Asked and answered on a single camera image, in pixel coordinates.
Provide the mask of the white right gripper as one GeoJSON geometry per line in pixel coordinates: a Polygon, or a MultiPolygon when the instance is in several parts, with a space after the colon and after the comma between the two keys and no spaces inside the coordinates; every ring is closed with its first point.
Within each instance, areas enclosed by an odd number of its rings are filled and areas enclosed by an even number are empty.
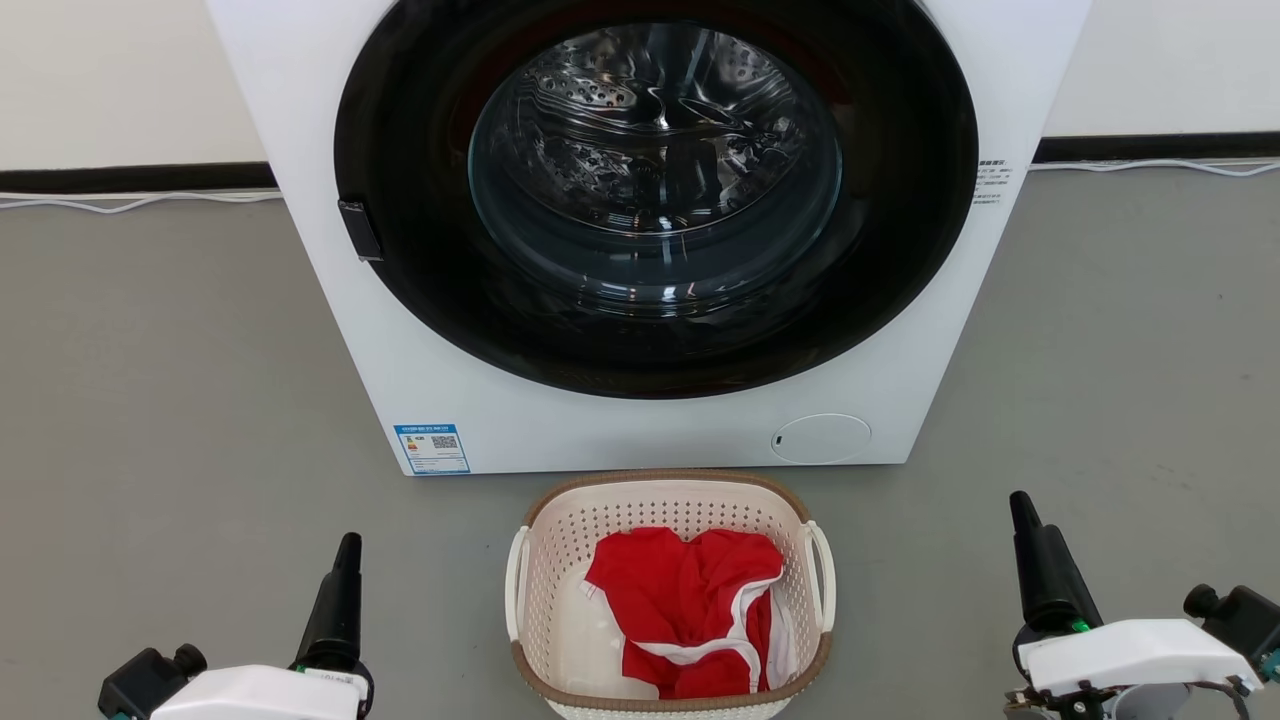
{"type": "Polygon", "coordinates": [[[1006,694],[1005,720],[1176,720],[1194,691],[1220,693],[1251,720],[1263,674],[1244,655],[1185,619],[1102,626],[1060,528],[1025,491],[1009,505],[1024,626],[1068,634],[1015,644],[1027,684],[1006,694]]]}

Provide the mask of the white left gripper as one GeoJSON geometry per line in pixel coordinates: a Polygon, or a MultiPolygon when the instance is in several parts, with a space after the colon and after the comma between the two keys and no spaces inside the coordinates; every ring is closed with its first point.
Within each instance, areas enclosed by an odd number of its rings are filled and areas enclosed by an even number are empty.
{"type": "Polygon", "coordinates": [[[294,670],[264,665],[207,670],[163,702],[150,720],[364,720],[372,682],[353,674],[361,657],[362,548],[358,533],[340,539],[317,589],[294,670]]]}

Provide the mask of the white laundry basket brown rim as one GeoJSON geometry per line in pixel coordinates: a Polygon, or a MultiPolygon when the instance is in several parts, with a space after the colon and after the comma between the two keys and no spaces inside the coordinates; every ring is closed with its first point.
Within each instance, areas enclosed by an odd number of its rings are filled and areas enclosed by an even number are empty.
{"type": "Polygon", "coordinates": [[[512,541],[504,592],[516,667],[563,720],[776,720],[818,678],[833,642],[836,573],[824,532],[788,489],[739,471],[612,473],[550,491],[512,541]],[[795,679],[764,693],[660,700],[653,685],[623,676],[625,638],[582,582],[599,541],[649,527],[684,541],[727,529],[774,543],[786,570],[773,592],[800,653],[795,679]]]}

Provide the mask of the blue energy label sticker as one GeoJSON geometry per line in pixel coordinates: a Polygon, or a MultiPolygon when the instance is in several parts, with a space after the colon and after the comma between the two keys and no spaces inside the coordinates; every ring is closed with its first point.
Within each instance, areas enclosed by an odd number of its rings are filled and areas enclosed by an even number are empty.
{"type": "Polygon", "coordinates": [[[393,430],[404,460],[406,475],[448,477],[471,473],[456,425],[396,425],[393,430]]]}

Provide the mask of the round white filter cover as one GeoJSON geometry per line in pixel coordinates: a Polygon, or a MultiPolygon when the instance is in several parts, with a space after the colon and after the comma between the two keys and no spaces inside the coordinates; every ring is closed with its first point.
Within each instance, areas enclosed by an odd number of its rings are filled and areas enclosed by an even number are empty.
{"type": "Polygon", "coordinates": [[[771,441],[774,455],[797,465],[828,465],[856,457],[870,443],[872,429],[858,416],[823,413],[781,427],[771,441]]]}

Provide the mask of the white front-load washing machine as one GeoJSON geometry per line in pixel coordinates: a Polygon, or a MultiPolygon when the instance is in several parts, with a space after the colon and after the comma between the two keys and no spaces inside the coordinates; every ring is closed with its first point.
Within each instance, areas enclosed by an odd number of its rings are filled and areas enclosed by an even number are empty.
{"type": "Polygon", "coordinates": [[[703,398],[612,398],[512,375],[425,327],[357,259],[338,210],[340,96],[394,0],[205,0],[270,168],[378,420],[453,424],[471,473],[767,468],[773,434],[823,413],[863,419],[841,464],[904,462],[940,389],[1024,184],[1094,0],[918,0],[979,94],[979,160],[1011,167],[998,206],[970,205],[937,277],[869,340],[788,379],[703,398]]]}

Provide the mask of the red garment white trim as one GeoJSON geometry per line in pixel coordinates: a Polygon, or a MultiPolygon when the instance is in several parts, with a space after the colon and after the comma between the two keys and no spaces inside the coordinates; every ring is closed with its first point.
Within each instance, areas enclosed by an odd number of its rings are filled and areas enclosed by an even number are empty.
{"type": "Polygon", "coordinates": [[[660,700],[776,691],[800,673],[796,632],[774,597],[786,570],[765,536],[727,529],[685,541],[666,527],[599,541],[582,592],[623,637],[623,676],[660,700]]]}

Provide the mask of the black round washing machine door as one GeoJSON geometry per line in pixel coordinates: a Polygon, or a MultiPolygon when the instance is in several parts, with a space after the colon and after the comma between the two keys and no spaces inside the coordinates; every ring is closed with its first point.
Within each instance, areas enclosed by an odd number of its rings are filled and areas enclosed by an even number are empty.
{"type": "Polygon", "coordinates": [[[940,273],[966,222],[979,94],[918,0],[394,0],[335,119],[338,200],[365,202],[372,269],[429,329],[539,384],[612,398],[703,398],[828,363],[886,328],[940,273]],[[772,282],[673,314],[552,290],[474,206],[468,147],[494,91],[594,29],[689,23],[732,35],[819,95],[844,159],[818,241],[772,282]]]}

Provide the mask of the steel washing machine drum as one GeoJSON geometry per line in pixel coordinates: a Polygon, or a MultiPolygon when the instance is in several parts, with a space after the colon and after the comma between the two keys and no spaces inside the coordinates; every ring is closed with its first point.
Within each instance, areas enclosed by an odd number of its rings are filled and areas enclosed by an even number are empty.
{"type": "Polygon", "coordinates": [[[818,92],[732,35],[594,29],[486,101],[468,147],[489,236],[541,284],[626,313],[745,295],[822,236],[844,159],[818,92]]]}

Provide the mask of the black wall baseboard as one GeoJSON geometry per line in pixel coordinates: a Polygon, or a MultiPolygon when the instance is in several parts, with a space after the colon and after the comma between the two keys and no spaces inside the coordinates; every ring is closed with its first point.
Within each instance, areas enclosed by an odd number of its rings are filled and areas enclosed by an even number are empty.
{"type": "Polygon", "coordinates": [[[1280,158],[1280,131],[1043,137],[1034,164],[1280,158]]]}
{"type": "Polygon", "coordinates": [[[266,161],[0,170],[0,193],[174,193],[276,188],[276,178],[266,161]]]}

